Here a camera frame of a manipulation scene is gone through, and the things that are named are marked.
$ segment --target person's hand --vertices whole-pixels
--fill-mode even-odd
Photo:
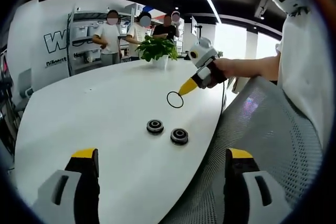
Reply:
[[[101,44],[100,48],[104,49],[107,46],[107,42],[104,42],[103,44]]]
[[[230,59],[220,58],[214,61],[216,67],[223,73],[223,75],[228,79],[234,74],[233,62]],[[213,88],[217,85],[215,78],[211,78],[211,83],[208,85],[208,88]]]
[[[173,24],[174,24],[174,26],[179,27],[180,24],[181,24],[181,22],[180,22],[180,21],[177,21],[177,22],[173,22]]]

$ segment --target green leaves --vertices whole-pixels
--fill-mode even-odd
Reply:
[[[177,51],[174,42],[169,39],[152,38],[148,35],[145,36],[145,40],[140,43],[137,51],[143,52],[141,59],[151,61],[151,59],[158,60],[164,55],[168,55],[169,58],[177,60]]]

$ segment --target white flower pot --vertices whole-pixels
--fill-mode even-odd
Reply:
[[[155,66],[156,68],[166,70],[167,62],[168,62],[168,55],[164,55],[160,57],[158,60],[152,59],[152,62],[153,62],[153,66]]]

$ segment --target potted plant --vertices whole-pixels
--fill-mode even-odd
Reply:
[[[167,66],[168,58],[177,60],[175,44],[169,39],[145,36],[145,40],[140,43],[137,50],[142,52],[141,59],[152,61],[155,67],[163,70]]]

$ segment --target white t-shirt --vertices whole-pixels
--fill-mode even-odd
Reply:
[[[133,39],[136,39],[137,41],[143,42],[145,40],[145,36],[147,35],[147,28],[142,27],[142,26],[138,25],[137,23],[134,23],[130,27],[127,35],[131,35],[133,37]],[[138,46],[139,45],[130,43],[130,45],[128,47],[129,56],[139,57],[140,52],[136,51]]]
[[[119,31],[116,25],[111,26],[109,24],[104,23],[101,26],[99,26],[99,28],[94,34],[103,38],[108,43],[107,46],[101,50],[102,54],[104,55],[105,54],[115,54],[119,52],[118,36],[120,34],[119,34]]]
[[[282,34],[278,85],[312,122],[325,151],[335,110],[326,33],[311,12],[301,12],[287,17]]]

